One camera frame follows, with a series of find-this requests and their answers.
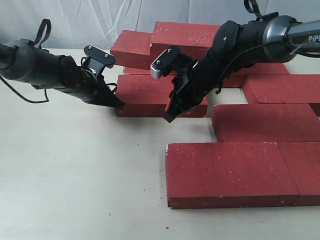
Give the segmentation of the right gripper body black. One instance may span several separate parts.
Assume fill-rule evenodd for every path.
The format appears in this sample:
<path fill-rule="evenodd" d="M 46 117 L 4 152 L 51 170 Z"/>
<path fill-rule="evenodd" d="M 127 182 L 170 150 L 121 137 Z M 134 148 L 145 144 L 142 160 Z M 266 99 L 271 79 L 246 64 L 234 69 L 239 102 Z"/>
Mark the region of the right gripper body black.
<path fill-rule="evenodd" d="M 186 73 L 178 77 L 170 94 L 167 110 L 188 110 L 200 104 L 203 98 L 214 88 L 219 94 L 222 90 L 225 61 L 217 59 L 208 53 L 193 61 Z"/>

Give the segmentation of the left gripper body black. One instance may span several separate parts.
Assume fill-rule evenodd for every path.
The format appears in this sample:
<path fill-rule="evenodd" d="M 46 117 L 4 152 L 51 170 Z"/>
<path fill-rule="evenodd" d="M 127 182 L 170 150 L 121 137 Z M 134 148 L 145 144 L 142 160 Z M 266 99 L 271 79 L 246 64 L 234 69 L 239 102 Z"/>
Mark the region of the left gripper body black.
<path fill-rule="evenodd" d="M 78 66 L 69 55 L 59 55 L 59 92 L 82 100 L 86 104 L 116 107 L 118 98 L 115 91 L 105 83 L 104 77 L 96 77 L 92 71 Z"/>

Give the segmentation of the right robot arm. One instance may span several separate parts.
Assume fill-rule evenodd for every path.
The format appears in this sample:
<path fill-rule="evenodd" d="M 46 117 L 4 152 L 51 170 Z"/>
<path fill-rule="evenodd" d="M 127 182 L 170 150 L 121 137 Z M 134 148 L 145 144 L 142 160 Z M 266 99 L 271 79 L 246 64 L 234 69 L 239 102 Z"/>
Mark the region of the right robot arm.
<path fill-rule="evenodd" d="M 163 118 L 172 122 L 198 106 L 213 89 L 221 92 L 233 73 L 262 63 L 287 63 L 296 55 L 320 56 L 319 20 L 299 22 L 288 15 L 240 25 L 228 20 L 216 32 L 209 50 L 199 59 L 172 65 L 177 76 Z"/>

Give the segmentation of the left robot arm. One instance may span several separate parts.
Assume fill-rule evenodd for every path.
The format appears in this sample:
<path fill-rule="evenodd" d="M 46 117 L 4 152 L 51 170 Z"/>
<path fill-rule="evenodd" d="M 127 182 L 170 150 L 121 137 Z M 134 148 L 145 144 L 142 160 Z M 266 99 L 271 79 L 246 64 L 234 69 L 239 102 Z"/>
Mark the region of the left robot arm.
<path fill-rule="evenodd" d="M 70 55 L 54 55 L 27 39 L 1 44 L 0 76 L 36 90 L 53 89 L 90 105 L 121 110 L 125 103 L 110 88 L 116 84 L 106 83 L 103 76 L 105 68 L 113 68 L 115 57 L 92 45 L 83 51 L 85 56 L 77 65 Z"/>

